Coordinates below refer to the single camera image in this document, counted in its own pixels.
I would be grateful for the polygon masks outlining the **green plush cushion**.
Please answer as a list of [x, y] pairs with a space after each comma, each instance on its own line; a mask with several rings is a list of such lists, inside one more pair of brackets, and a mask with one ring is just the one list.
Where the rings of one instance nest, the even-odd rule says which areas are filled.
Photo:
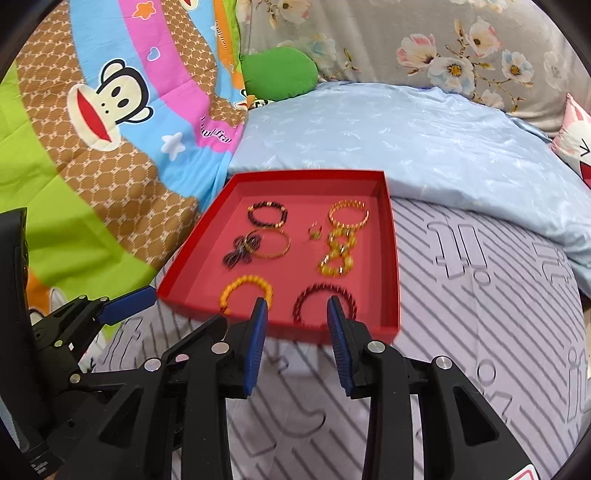
[[281, 46], [243, 56], [242, 76], [247, 94], [276, 102], [314, 90], [318, 67], [304, 52]]

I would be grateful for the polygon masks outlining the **white striped bed sheet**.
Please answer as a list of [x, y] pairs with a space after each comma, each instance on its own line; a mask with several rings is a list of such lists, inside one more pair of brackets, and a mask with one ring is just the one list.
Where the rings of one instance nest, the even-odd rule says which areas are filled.
[[[511, 223], [396, 199], [405, 356], [450, 357], [551, 478], [589, 421], [586, 328], [564, 253]], [[228, 403], [237, 479], [358, 479], [370, 413], [332, 349], [267, 340], [256, 391]]]

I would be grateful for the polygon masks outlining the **dark purple bead strand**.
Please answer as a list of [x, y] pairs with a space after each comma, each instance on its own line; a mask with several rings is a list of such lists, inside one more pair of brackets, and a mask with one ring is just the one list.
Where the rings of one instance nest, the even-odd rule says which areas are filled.
[[258, 234], [238, 236], [233, 240], [232, 250], [222, 258], [222, 264], [228, 268], [235, 268], [238, 263], [252, 262], [253, 253], [259, 250], [262, 238]]

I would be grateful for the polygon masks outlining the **red cardboard box tray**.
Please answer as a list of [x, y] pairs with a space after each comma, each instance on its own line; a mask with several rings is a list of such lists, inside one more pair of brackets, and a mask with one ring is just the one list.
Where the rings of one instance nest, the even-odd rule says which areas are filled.
[[[318, 269], [329, 253], [328, 212], [339, 200], [361, 200], [370, 210], [356, 232], [353, 268], [339, 277]], [[290, 251], [274, 260], [252, 256], [249, 264], [222, 264], [233, 240], [257, 227], [283, 228]], [[327, 284], [345, 290], [342, 301], [356, 302], [356, 318], [372, 335], [390, 343], [401, 328], [400, 287], [394, 218], [386, 176], [381, 171], [287, 170], [236, 174], [198, 221], [157, 288], [171, 310], [206, 320], [221, 310], [219, 299], [244, 275], [263, 278], [273, 289], [271, 337], [329, 343], [327, 303], [331, 292], [313, 293], [294, 319], [294, 304], [305, 289]]]

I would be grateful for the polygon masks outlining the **grey floral pillow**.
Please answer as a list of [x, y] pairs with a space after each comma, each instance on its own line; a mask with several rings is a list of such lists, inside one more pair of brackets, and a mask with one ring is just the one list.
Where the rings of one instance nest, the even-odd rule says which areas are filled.
[[550, 135], [590, 74], [532, 1], [238, 1], [243, 55], [291, 47], [322, 81], [439, 87]]

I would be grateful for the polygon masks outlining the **gold chain bangle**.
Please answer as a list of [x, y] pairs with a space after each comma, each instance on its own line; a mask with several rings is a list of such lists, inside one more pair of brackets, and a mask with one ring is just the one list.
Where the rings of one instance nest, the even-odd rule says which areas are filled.
[[329, 208], [328, 219], [332, 227], [358, 231], [367, 225], [370, 210], [361, 200], [339, 200]]

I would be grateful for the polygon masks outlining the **light blue duvet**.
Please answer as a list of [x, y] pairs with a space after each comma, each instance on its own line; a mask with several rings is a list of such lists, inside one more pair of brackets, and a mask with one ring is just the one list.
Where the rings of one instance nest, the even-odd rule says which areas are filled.
[[590, 288], [590, 192], [546, 136], [502, 111], [438, 88], [323, 83], [254, 109], [230, 174], [383, 172], [394, 197], [513, 222], [558, 244]]

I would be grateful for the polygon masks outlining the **cartoon monkey colourful blanket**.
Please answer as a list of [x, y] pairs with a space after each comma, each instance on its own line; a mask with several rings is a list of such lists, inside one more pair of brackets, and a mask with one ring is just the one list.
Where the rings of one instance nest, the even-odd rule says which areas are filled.
[[5, 1], [1, 208], [39, 321], [149, 283], [221, 190], [247, 101], [231, 1]]

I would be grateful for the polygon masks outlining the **pink rabbit face cushion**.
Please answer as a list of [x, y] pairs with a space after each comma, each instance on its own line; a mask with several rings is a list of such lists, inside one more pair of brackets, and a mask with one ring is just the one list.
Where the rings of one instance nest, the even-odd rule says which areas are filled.
[[566, 95], [565, 115], [552, 151], [591, 187], [591, 116], [573, 96]]

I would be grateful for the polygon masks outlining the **thin gold bangle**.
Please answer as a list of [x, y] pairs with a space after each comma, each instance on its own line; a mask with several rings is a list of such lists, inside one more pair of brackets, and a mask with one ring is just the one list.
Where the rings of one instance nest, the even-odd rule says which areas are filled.
[[257, 227], [245, 235], [245, 249], [253, 257], [274, 260], [290, 251], [291, 240], [283, 228]]

